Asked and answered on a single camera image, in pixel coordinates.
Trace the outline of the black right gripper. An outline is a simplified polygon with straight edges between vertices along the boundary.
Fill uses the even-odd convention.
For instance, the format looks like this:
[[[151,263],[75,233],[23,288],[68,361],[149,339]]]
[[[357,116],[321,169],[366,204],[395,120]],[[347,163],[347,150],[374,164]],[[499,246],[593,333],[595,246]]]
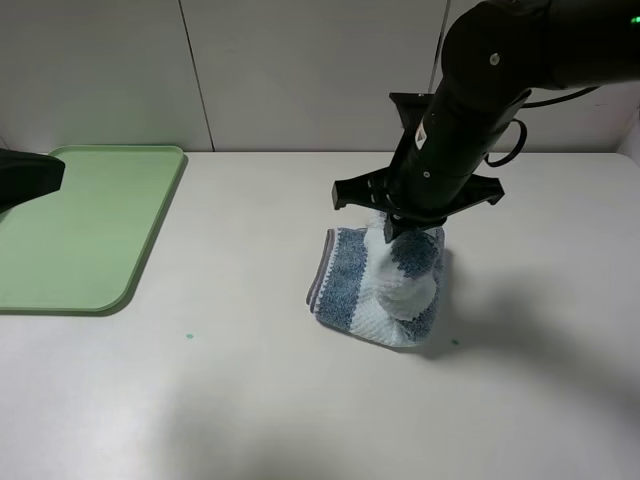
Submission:
[[[409,200],[393,200],[386,186],[387,169],[351,179],[336,180],[332,188],[335,210],[356,205],[384,213],[384,239],[395,241],[404,232],[441,227],[449,216],[484,202],[495,205],[505,192],[497,178],[472,175],[453,200],[442,208],[424,209]]]

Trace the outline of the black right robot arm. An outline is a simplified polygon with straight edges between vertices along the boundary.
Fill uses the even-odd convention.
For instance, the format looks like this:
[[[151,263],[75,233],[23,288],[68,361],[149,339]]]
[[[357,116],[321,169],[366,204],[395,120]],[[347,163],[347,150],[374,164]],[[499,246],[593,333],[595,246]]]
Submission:
[[[570,99],[639,77],[635,1],[483,1],[450,27],[432,94],[395,93],[404,128],[391,164],[332,190],[336,208],[383,212],[394,240],[497,203],[495,178],[477,174],[533,89]]]

